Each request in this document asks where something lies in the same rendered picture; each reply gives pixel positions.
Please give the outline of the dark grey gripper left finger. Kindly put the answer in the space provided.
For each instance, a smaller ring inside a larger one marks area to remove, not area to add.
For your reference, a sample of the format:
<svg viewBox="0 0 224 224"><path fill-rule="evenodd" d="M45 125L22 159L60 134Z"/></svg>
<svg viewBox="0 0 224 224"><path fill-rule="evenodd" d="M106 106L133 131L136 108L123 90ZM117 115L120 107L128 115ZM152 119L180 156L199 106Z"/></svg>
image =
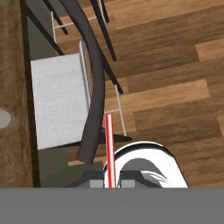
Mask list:
<svg viewBox="0 0 224 224"><path fill-rule="evenodd" d="M66 187L103 188L104 176L101 171L84 171L81 177Z"/></svg>

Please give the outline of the white and black round object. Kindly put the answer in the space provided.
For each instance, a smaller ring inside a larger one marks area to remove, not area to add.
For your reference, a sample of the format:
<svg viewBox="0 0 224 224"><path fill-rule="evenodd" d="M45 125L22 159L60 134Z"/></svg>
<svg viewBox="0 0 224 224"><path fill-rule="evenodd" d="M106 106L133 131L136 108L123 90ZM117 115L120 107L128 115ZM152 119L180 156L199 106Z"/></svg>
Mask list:
<svg viewBox="0 0 224 224"><path fill-rule="evenodd" d="M140 171L161 188L188 188L177 159L162 144L150 141L128 143L115 152L116 186L122 171Z"/></svg>

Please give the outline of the dining counter with wooden top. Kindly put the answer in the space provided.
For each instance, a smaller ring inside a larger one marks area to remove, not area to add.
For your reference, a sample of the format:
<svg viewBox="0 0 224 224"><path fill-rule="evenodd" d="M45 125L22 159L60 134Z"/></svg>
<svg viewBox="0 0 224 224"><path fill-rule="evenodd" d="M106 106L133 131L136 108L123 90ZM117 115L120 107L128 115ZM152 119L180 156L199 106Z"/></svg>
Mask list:
<svg viewBox="0 0 224 224"><path fill-rule="evenodd" d="M77 159L95 158L104 110L102 54L77 0L60 0L89 50L93 94ZM0 108L10 123L0 129L0 187L39 187L38 148L34 126L32 76L25 18L25 0L0 0Z"/></svg>

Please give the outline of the black stool with white seat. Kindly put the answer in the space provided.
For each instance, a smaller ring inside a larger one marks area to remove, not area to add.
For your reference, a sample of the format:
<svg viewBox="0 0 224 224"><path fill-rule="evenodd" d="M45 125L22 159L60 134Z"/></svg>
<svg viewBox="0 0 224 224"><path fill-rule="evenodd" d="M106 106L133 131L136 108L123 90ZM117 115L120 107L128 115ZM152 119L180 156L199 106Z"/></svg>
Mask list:
<svg viewBox="0 0 224 224"><path fill-rule="evenodd" d="M77 159L90 164L103 142L105 76L117 79L77 0L59 0L79 31L80 51L31 62L37 147L80 146Z"/></svg>

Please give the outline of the red and white striped straw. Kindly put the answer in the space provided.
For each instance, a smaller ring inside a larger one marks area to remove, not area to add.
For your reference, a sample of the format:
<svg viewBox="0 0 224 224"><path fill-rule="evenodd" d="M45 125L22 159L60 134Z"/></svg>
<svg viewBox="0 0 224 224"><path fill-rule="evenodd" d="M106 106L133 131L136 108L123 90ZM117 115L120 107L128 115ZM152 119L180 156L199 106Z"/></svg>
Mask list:
<svg viewBox="0 0 224 224"><path fill-rule="evenodd" d="M105 115L105 137L107 150L108 187L116 188L116 165L114 151L113 119L111 114Z"/></svg>

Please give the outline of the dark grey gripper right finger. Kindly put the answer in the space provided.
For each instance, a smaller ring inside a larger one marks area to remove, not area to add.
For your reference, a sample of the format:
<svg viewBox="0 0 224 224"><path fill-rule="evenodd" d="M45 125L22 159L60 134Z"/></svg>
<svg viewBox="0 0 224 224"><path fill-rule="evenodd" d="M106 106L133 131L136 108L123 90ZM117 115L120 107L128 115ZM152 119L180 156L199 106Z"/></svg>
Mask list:
<svg viewBox="0 0 224 224"><path fill-rule="evenodd" d="M159 182L145 179L140 171L121 171L117 185L120 188L161 188Z"/></svg>

